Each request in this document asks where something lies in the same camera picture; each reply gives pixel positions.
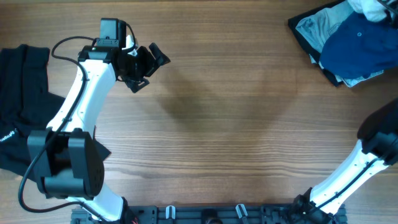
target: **blue fabric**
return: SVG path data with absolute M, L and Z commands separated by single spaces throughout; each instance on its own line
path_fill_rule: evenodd
M 367 77 L 398 66 L 398 30 L 387 21 L 370 22 L 352 13 L 326 41 L 323 67 L 341 78 Z

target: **folded black garment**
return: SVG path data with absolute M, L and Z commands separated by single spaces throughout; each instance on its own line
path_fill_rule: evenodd
M 50 49 L 20 45 L 0 52 L 0 168 L 24 175 L 30 164 L 27 138 L 58 113 L 61 96 L 49 93 Z M 95 141 L 105 160 L 110 152 Z M 34 181 L 33 173 L 29 176 Z
M 327 7 L 329 7 L 329 8 L 334 7 L 334 6 L 342 3 L 343 1 L 344 0 L 338 0 L 335 2 L 331 2 L 324 6 L 320 6 L 316 9 L 312 9 L 311 11 L 305 12 L 301 15 L 295 16 L 287 21 L 287 25 L 292 30 L 294 37 L 298 41 L 298 44 L 300 44 L 301 48 L 303 48 L 303 50 L 307 54 L 311 55 L 317 63 L 319 63 L 319 58 L 320 58 L 321 54 L 317 50 L 312 48 L 311 45 L 305 40 L 305 38 L 296 30 L 297 24 L 302 19 L 307 18 L 308 16 L 312 16 L 312 15 L 316 14 L 317 12 L 321 11 L 322 9 L 327 8 Z M 328 70 L 323 69 L 322 72 L 334 86 L 339 86 L 340 84 L 343 83 L 343 82 L 338 82 L 335 75 L 332 74 L 331 72 L 329 72 Z

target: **white cloth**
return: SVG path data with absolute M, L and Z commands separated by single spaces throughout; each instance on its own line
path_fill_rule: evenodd
M 357 13 L 362 13 L 369 21 L 380 22 L 387 17 L 386 8 L 377 0 L 348 0 L 348 3 Z

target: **wooden table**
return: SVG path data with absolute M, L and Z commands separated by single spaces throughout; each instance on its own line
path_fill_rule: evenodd
M 347 157 L 359 125 L 398 96 L 397 70 L 349 89 L 310 63 L 287 19 L 327 0 L 161 1 L 0 5 L 0 47 L 52 47 L 97 37 L 102 17 L 130 23 L 172 63 L 132 94 L 117 83 L 97 122 L 109 150 L 106 183 L 130 205 L 291 202 Z M 87 41 L 63 44 L 76 58 Z M 50 91 L 66 96 L 76 66 L 51 58 Z M 20 177 L 0 170 L 0 223 L 68 223 L 71 208 L 32 214 L 17 202 Z M 347 201 L 349 223 L 398 219 L 398 168 Z M 46 200 L 29 182 L 25 200 Z

